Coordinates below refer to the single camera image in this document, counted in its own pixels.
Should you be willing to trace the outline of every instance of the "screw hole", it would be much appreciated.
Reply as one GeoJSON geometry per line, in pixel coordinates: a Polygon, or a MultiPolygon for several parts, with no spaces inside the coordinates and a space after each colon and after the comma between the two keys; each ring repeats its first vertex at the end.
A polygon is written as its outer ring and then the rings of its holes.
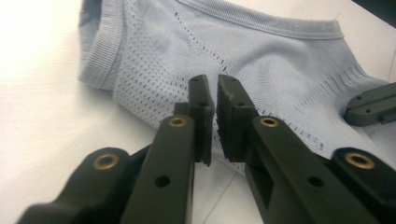
{"type": "Polygon", "coordinates": [[[93,167],[96,170],[108,170],[117,165],[119,160],[120,157],[116,154],[105,154],[96,158],[96,160],[93,162],[93,167]]]}
{"type": "Polygon", "coordinates": [[[274,128],[278,125],[277,121],[275,119],[270,119],[270,118],[264,118],[260,120],[260,123],[264,126],[274,128]]]}
{"type": "Polygon", "coordinates": [[[173,118],[169,120],[169,125],[172,127],[183,127],[186,125],[186,120],[183,118],[173,118]]]}
{"type": "Polygon", "coordinates": [[[308,183],[312,186],[321,188],[323,187],[324,183],[323,180],[321,180],[319,177],[317,176],[309,176],[308,177],[308,183]]]}
{"type": "Polygon", "coordinates": [[[169,179],[169,177],[166,175],[159,176],[154,180],[154,184],[157,188],[165,188],[170,183],[171,183],[171,179],[169,179]]]}
{"type": "Polygon", "coordinates": [[[371,170],[375,168],[374,161],[363,154],[349,152],[345,155],[345,158],[347,162],[361,169],[371,170]]]}

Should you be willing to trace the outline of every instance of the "knit fabric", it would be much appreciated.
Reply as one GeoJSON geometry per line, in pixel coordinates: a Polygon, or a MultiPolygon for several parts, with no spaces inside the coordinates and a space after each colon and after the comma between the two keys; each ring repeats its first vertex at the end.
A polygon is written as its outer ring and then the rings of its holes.
{"type": "MultiPolygon", "coordinates": [[[[355,95],[387,84],[367,76],[337,21],[283,19],[221,0],[84,0],[80,80],[153,127],[188,100],[188,80],[238,78],[260,115],[285,120],[315,153],[356,147],[396,167],[396,124],[343,120],[355,95]]],[[[222,160],[217,124],[213,153],[222,160]]],[[[230,166],[242,172],[238,163],[230,166]]]]}

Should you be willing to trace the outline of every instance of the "white background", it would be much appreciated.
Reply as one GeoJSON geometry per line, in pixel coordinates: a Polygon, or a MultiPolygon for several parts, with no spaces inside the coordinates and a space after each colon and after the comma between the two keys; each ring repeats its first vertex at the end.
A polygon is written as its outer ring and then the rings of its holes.
{"type": "MultiPolygon", "coordinates": [[[[229,0],[275,16],[338,20],[363,69],[396,81],[396,29],[347,0],[229,0]]],[[[0,1],[0,223],[57,197],[89,153],[134,153],[155,134],[77,81],[78,0],[0,1]]],[[[192,223],[262,223],[246,179],[196,165],[192,223]]]]}

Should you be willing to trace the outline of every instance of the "ribbed cuff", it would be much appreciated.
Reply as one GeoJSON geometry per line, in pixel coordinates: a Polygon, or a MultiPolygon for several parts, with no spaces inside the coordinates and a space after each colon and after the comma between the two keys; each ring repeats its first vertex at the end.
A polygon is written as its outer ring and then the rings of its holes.
{"type": "Polygon", "coordinates": [[[101,88],[106,76],[110,72],[116,59],[120,47],[122,36],[122,0],[103,0],[102,11],[100,13],[100,21],[97,32],[92,31],[94,24],[83,25],[83,20],[86,20],[87,14],[90,14],[92,7],[84,7],[91,0],[85,0],[83,8],[80,13],[80,35],[81,39],[88,39],[91,43],[85,43],[90,48],[84,49],[84,43],[81,43],[82,50],[86,57],[82,58],[83,65],[81,67],[81,74],[79,80],[87,83],[95,88],[101,88]],[[91,33],[93,38],[87,38],[86,35],[91,33]]]}

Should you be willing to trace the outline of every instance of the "black plastic part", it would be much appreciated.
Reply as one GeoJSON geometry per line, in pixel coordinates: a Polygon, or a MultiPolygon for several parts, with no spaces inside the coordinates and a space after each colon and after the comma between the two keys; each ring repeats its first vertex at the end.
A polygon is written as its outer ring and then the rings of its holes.
{"type": "Polygon", "coordinates": [[[345,120],[354,126],[367,126],[396,120],[396,83],[366,91],[349,101],[345,120]]]}
{"type": "Polygon", "coordinates": [[[218,115],[220,142],[225,157],[232,162],[244,162],[248,130],[257,111],[238,79],[219,75],[218,115]]]}
{"type": "Polygon", "coordinates": [[[332,171],[382,223],[396,221],[396,172],[374,155],[342,148],[332,155],[332,171]]]}
{"type": "Polygon", "coordinates": [[[253,130],[265,170],[247,161],[246,174],[265,223],[378,223],[282,120],[257,117],[253,130]]]}
{"type": "Polygon", "coordinates": [[[194,122],[165,119],[142,166],[121,223],[191,223],[194,122]]]}
{"type": "Polygon", "coordinates": [[[396,28],[395,0],[353,0],[364,9],[376,15],[379,19],[396,28]]]}
{"type": "Polygon", "coordinates": [[[189,80],[189,116],[195,122],[195,161],[211,162],[212,130],[215,106],[205,75],[189,80]]]}
{"type": "Polygon", "coordinates": [[[93,152],[70,176],[54,202],[31,206],[19,223],[119,223],[147,151],[144,148],[131,157],[117,148],[93,152]],[[111,162],[116,164],[106,169],[111,162]]]}
{"type": "Polygon", "coordinates": [[[175,103],[174,115],[189,115],[188,103],[175,103]]]}

